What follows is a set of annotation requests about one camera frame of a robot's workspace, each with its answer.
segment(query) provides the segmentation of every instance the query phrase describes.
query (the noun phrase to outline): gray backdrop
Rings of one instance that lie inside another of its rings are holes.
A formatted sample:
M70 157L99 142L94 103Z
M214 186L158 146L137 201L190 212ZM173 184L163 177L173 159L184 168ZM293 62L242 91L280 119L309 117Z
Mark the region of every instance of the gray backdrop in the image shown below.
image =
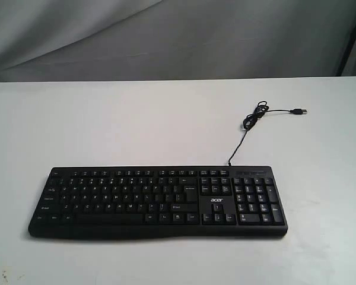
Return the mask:
M0 81L333 76L356 0L0 0Z

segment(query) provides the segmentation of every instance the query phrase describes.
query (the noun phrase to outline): cord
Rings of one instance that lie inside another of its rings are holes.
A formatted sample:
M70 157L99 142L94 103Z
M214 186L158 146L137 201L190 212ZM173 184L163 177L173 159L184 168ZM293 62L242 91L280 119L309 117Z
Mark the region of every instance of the cord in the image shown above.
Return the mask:
M268 112L289 112L289 113L294 114L294 115L307 114L307 110L306 109L269 110L268 102L267 101L260 101L257 104L257 107L255 108L253 113L247 115L246 118L243 121L243 128L245 129L245 132L244 132L243 136L241 137L240 143L238 144L238 146L234 150L234 152L231 155L231 157L228 159L228 165L229 166L232 165L231 164L231 159L234 157L234 155L236 154L237 150L239 149L239 147L243 143L246 134L254 127L254 125L257 123L258 119L261 119L262 116L265 115L265 113L268 113Z

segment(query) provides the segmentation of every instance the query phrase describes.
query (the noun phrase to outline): keyboard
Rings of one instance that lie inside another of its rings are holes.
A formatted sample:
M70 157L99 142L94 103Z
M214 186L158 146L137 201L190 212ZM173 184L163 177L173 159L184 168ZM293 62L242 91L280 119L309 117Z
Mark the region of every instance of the keyboard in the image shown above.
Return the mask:
M56 167L28 231L62 239L283 236L269 166Z

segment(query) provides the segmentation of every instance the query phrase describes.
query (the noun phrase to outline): black keyboard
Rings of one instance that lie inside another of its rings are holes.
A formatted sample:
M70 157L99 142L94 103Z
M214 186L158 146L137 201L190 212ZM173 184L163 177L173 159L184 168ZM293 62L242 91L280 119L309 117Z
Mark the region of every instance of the black keyboard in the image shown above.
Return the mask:
M269 166L53 168L28 230L67 239L283 236Z

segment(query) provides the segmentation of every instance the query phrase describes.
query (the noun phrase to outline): white table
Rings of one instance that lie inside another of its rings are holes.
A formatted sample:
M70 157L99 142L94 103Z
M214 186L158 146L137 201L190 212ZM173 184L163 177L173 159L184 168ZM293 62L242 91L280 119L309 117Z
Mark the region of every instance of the white table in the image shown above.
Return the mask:
M270 165L283 239L33 239L53 166ZM0 284L356 283L356 77L0 83Z

